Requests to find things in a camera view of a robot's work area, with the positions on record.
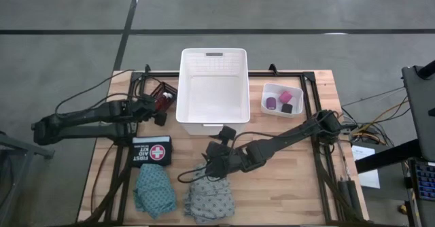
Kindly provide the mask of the black stand leg bar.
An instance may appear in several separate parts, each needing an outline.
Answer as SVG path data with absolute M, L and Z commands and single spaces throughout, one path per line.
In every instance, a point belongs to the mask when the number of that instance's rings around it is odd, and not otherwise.
M 409 158 L 420 157 L 420 155 L 419 140 L 414 139 L 402 145 L 391 147 L 382 152 L 356 160 L 355 165 L 358 173 L 365 173 L 391 164 L 404 162 Z

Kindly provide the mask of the grey patterned cloth bundle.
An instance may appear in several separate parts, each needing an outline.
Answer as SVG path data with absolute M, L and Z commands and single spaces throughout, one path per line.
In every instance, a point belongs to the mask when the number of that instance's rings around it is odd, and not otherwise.
M 235 201 L 227 179 L 217 179 L 205 175 L 205 163 L 194 168 L 194 178 L 184 195 L 184 215 L 192 217 L 197 224 L 232 217 L 235 214 Z

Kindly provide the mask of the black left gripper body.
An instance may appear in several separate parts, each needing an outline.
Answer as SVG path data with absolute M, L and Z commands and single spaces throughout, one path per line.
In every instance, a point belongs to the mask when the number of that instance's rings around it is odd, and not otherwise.
M 131 103 L 131 111 L 135 122 L 147 122 L 154 119 L 154 124 L 164 126 L 167 121 L 167 102 L 145 94 Z

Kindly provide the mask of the white perforated plastic basket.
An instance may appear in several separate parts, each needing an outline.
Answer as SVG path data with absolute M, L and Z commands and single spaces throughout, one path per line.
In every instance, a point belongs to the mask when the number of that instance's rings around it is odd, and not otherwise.
M 181 53 L 176 120 L 189 135 L 237 133 L 250 121 L 247 52 L 243 48 L 186 48 Z

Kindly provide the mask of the small clear plastic bin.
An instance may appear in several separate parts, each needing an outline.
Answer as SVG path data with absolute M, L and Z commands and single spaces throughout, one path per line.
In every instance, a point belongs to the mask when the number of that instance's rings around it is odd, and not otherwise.
M 291 114 L 281 112 L 282 103 L 279 101 L 279 96 L 282 92 L 288 91 L 293 95 L 289 104 L 293 105 L 293 112 Z M 262 99 L 261 99 L 261 111 L 268 115 L 281 116 L 284 118 L 291 118 L 298 116 L 303 111 L 304 92 L 297 87 L 284 86 L 280 84 L 266 83 L 263 86 Z M 277 101 L 276 110 L 268 110 L 266 108 L 266 99 L 268 97 L 274 97 Z

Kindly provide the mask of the black aluminium table frame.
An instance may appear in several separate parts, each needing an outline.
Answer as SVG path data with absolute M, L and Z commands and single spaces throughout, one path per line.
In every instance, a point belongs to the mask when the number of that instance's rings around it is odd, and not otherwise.
M 330 70 L 317 71 L 251 71 L 249 74 L 251 119 L 246 133 L 237 140 L 243 145 L 253 139 L 279 134 L 302 123 L 304 114 L 284 118 L 265 114 L 260 109 L 265 84 L 276 83 L 304 88 L 304 112 L 319 108 L 339 110 L 340 101 Z M 168 110 L 164 126 L 153 121 L 138 125 L 141 136 L 168 135 L 173 143 L 173 161 L 167 173 L 177 201 L 183 200 L 188 190 L 187 181 L 192 169 L 203 162 L 210 138 L 189 135 L 176 120 L 175 108 Z M 320 159 L 325 170 L 333 170 L 336 178 L 358 179 L 351 146 L 346 137 L 333 147 L 332 155 L 325 157 L 309 139 L 277 152 L 265 166 L 248 173 L 229 176 L 235 200 L 235 214 L 220 220 L 222 226 L 323 225 L 326 218 L 338 219 L 337 202 L 330 188 L 319 183 L 315 160 Z M 178 182 L 181 175 L 183 182 Z

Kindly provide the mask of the small dark mesh tray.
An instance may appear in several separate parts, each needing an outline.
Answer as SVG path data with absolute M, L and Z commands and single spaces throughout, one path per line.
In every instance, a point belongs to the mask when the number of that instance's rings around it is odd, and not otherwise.
M 151 96 L 155 99 L 155 104 L 156 104 L 156 99 L 163 92 L 168 92 L 168 93 L 171 93 L 173 95 L 173 102 L 172 102 L 172 104 L 177 100 L 177 89 L 172 87 L 171 85 L 169 85 L 166 82 L 161 82 L 161 83 L 159 83 L 159 85 L 151 93 Z

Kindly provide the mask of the teal patterned cloth bundle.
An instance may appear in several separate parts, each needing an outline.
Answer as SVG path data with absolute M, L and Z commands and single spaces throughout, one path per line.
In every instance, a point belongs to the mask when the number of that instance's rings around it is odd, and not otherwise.
M 143 164 L 133 190 L 135 210 L 146 212 L 152 219 L 177 208 L 175 190 L 164 167 Z

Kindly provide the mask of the backlit keyboard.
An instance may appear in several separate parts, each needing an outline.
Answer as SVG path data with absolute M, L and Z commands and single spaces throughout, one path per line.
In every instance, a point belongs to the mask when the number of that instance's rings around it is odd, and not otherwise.
M 411 160 L 410 174 L 417 198 L 435 201 L 435 162 Z

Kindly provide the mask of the black first aid kit pouch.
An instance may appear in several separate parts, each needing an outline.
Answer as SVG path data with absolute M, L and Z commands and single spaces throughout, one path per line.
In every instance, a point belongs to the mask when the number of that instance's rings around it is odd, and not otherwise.
M 172 139 L 170 136 L 134 137 L 132 165 L 158 164 L 162 167 L 172 163 Z

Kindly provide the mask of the white paper sheet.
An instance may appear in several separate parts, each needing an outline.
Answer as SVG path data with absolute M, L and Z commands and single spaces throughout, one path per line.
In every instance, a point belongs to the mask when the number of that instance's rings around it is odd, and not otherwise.
M 352 148 L 353 158 L 355 161 L 363 159 L 367 156 L 371 156 L 375 154 L 375 150 L 368 147 L 361 147 L 357 145 L 353 145 Z M 371 170 L 365 173 L 358 173 L 358 177 L 361 183 L 361 186 L 369 187 L 369 188 L 380 188 L 379 174 L 378 170 Z

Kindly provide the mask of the grey metal cart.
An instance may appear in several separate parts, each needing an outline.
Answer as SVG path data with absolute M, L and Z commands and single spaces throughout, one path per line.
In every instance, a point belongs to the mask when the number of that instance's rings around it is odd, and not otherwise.
M 52 159 L 54 150 L 26 143 L 9 137 L 5 133 L 0 133 L 0 152 L 6 153 L 4 161 L 10 163 L 11 185 L 5 196 L 0 199 L 0 227 L 6 227 L 10 223 L 11 216 L 17 205 L 33 157 L 40 155 L 45 159 Z M 12 155 L 22 156 L 22 164 L 14 167 Z

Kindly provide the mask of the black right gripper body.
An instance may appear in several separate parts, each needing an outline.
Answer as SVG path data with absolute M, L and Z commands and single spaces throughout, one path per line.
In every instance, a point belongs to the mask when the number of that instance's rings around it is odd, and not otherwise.
M 230 158 L 233 155 L 236 130 L 223 126 L 222 130 L 217 135 L 212 135 L 212 139 L 217 139 L 220 143 L 211 141 L 207 146 L 205 160 L 205 176 L 212 177 L 217 180 L 223 179 L 230 171 Z

